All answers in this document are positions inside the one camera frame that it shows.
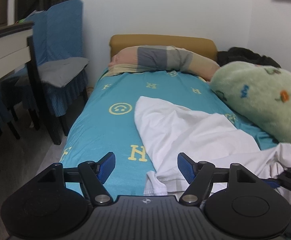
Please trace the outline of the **striped grey beige pillow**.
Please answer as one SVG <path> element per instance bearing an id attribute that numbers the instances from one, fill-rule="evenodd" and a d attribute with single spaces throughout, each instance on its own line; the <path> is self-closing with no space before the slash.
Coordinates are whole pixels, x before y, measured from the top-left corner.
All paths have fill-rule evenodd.
<path id="1" fill-rule="evenodd" d="M 174 46 L 133 46 L 112 58 L 107 76 L 123 73 L 176 71 L 200 76 L 209 81 L 220 66 L 212 59 Z"/>

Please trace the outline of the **grey seat cushion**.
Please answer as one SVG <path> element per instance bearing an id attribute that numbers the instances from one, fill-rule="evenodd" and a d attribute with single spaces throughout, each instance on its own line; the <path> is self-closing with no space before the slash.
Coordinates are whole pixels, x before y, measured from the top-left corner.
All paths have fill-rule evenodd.
<path id="1" fill-rule="evenodd" d="M 63 60 L 48 61 L 39 66 L 41 81 L 54 87 L 65 87 L 88 65 L 84 57 L 69 57 Z"/>

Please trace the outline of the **blue covered chair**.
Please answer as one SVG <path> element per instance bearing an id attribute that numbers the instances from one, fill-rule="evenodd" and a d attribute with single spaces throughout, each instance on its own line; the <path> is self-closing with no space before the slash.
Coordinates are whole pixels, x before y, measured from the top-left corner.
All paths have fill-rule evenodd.
<path id="1" fill-rule="evenodd" d="M 59 129 L 68 135 L 66 122 L 68 107 L 82 96 L 87 102 L 87 74 L 80 72 L 65 87 L 58 88 L 41 81 L 38 68 L 48 61 L 69 57 L 84 57 L 82 43 L 81 0 L 68 0 L 50 7 L 46 11 L 34 12 L 26 21 L 34 23 L 30 39 L 30 52 L 37 69 L 30 63 L 30 73 L 17 82 L 22 87 L 23 105 L 30 113 L 37 112 L 46 126 L 52 142 L 61 144 Z"/>

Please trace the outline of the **black clothing heap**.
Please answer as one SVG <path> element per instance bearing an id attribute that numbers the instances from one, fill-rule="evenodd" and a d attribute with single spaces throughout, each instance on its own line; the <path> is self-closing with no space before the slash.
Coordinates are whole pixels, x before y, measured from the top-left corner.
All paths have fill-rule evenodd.
<path id="1" fill-rule="evenodd" d="M 246 48 L 232 47 L 228 51 L 218 51 L 216 62 L 220 67 L 235 61 L 281 68 L 281 66 L 271 57 L 254 53 L 253 51 Z"/>

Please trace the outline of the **white shirt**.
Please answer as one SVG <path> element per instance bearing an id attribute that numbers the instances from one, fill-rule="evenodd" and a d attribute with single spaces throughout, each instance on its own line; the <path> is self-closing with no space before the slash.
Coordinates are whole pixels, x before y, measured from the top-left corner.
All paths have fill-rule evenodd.
<path id="1" fill-rule="evenodd" d="M 161 99 L 141 96 L 135 124 L 154 171 L 146 174 L 144 194 L 179 196 L 189 183 L 177 166 L 183 152 L 193 161 L 228 168 L 239 163 L 260 178 L 274 178 L 291 167 L 291 144 L 261 150 L 255 139 L 224 115 L 193 111 Z"/>

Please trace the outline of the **mustard yellow headboard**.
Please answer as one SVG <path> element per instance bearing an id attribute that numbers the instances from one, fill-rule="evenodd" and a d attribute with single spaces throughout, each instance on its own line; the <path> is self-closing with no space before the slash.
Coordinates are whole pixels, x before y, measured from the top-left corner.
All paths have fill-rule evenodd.
<path id="1" fill-rule="evenodd" d="M 212 40 L 197 37 L 153 35 L 153 34 L 118 34 L 110 39 L 110 57 L 119 51 L 133 46 L 175 46 L 184 48 L 216 61 L 217 48 Z"/>

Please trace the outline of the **green fleece blanket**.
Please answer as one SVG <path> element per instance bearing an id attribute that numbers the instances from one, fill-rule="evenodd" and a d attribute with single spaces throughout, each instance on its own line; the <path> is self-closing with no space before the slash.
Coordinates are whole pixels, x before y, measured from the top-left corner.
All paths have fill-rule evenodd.
<path id="1" fill-rule="evenodd" d="M 210 88 L 278 142 L 291 144 L 291 72 L 236 61 L 215 72 Z"/>

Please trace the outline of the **teal patterned bed sheet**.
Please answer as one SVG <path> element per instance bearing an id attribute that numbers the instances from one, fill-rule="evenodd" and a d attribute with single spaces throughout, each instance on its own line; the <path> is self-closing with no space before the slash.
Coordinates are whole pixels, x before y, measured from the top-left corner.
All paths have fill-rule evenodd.
<path id="1" fill-rule="evenodd" d="M 77 167 L 113 152 L 116 166 L 105 184 L 112 197 L 141 196 L 146 173 L 153 169 L 134 123 L 135 104 L 141 96 L 223 114 L 254 137 L 261 150 L 277 145 L 269 134 L 230 110 L 201 77 L 176 71 L 103 76 L 71 127 L 60 161 L 64 167 Z"/>

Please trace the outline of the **white dining table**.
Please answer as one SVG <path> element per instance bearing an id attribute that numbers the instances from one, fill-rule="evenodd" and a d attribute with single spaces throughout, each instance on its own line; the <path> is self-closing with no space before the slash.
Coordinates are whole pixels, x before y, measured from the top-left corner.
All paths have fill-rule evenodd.
<path id="1" fill-rule="evenodd" d="M 33 36 L 33 22 L 0 27 L 0 129 L 12 121 L 12 108 L 22 101 L 22 87 L 16 83 L 25 77 L 26 70 L 16 73 L 20 67 L 33 61 L 28 38 Z"/>

